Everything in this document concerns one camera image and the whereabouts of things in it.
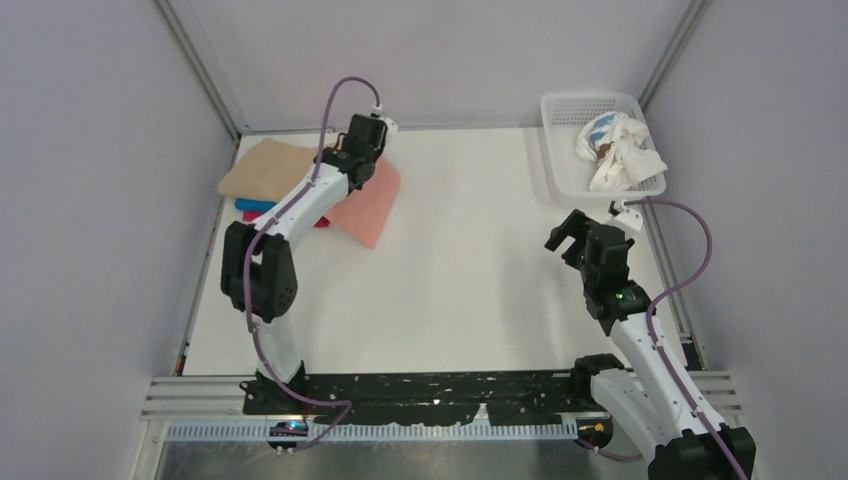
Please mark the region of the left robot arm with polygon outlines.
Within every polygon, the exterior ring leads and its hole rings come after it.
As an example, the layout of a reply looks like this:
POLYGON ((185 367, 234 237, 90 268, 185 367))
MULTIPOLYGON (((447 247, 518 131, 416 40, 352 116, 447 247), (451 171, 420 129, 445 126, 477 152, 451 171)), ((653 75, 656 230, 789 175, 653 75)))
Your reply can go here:
POLYGON ((386 115, 355 114, 334 144, 321 145, 303 179, 256 222, 225 231, 220 286, 245 316, 257 374, 298 400, 290 383, 303 370, 289 311, 298 294, 293 253, 332 207, 371 183, 397 124, 386 115))

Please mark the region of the salmon pink t-shirt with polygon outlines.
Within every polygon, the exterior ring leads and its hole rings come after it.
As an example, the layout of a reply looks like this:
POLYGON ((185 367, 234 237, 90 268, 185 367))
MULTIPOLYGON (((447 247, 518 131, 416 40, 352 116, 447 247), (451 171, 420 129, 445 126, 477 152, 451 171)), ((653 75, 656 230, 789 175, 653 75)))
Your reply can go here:
POLYGON ((380 157, 374 175, 363 188, 354 190, 324 217, 331 226, 341 229, 366 248, 374 249, 400 187, 400 173, 386 157, 380 157))

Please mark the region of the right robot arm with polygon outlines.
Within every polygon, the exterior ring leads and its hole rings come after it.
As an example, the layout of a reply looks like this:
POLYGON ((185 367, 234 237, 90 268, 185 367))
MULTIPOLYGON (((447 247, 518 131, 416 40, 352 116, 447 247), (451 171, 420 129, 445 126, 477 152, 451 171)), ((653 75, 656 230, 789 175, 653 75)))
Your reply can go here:
POLYGON ((571 370, 580 394, 610 413, 638 448, 651 479, 750 479, 756 444, 708 401, 668 345, 656 301, 630 276, 629 252, 641 216, 612 206, 599 222, 574 209, 545 247, 572 241, 561 258, 581 277, 588 314, 623 354, 579 358, 571 370))

